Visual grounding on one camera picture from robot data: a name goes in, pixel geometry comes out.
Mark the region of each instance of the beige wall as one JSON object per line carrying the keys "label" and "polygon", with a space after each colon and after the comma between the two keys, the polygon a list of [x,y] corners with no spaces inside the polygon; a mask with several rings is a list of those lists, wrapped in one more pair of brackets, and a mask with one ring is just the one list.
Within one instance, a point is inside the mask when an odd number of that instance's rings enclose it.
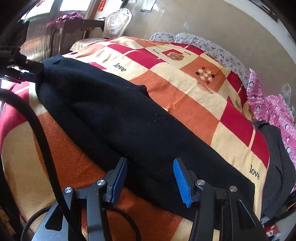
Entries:
{"label": "beige wall", "polygon": [[266,94],[278,94],[283,84],[290,84],[292,104],[296,105],[294,61],[251,16],[223,0],[156,0],[152,12],[147,13],[139,11],[143,1],[126,6],[133,17],[124,35],[149,39],[153,33],[164,31],[204,37],[254,69]]}

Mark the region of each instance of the blue gripper pad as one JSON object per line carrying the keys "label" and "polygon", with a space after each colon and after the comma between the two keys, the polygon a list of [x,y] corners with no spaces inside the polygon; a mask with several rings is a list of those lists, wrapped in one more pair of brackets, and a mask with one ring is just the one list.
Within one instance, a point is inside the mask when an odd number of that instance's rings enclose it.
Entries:
{"label": "blue gripper pad", "polygon": [[127,162],[127,159],[124,159],[112,187],[112,198],[110,202],[113,205],[115,205],[119,201],[127,172],[128,172],[128,162]]}
{"label": "blue gripper pad", "polygon": [[173,170],[183,203],[185,203],[187,207],[191,207],[192,199],[190,196],[190,187],[177,159],[174,160]]}

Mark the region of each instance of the dark gray clothing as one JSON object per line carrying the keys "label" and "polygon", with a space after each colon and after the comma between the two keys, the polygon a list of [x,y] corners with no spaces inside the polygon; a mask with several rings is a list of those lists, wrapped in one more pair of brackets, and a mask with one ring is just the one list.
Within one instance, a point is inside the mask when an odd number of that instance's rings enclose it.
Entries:
{"label": "dark gray clothing", "polygon": [[253,125],[265,136],[270,152],[261,215],[272,218],[287,200],[295,184],[295,167],[284,147],[281,130],[265,121],[257,120]]}

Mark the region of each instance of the purple cloth on table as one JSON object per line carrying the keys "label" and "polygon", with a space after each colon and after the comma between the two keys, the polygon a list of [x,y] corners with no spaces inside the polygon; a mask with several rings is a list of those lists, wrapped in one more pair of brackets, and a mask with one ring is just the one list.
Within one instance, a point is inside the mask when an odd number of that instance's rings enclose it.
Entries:
{"label": "purple cloth on table", "polygon": [[56,20],[56,23],[65,21],[66,19],[75,19],[75,18],[81,18],[81,19],[83,19],[83,16],[80,13],[78,13],[78,12],[67,13],[66,15],[63,15],[63,16],[59,17]]}

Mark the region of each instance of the calendar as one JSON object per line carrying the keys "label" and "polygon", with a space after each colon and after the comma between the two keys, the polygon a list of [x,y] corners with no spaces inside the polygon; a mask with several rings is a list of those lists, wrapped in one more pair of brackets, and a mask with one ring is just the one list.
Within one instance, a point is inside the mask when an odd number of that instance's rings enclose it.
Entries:
{"label": "calendar", "polygon": [[151,12],[153,5],[155,4],[156,0],[144,0],[144,3],[141,8],[141,12]]}

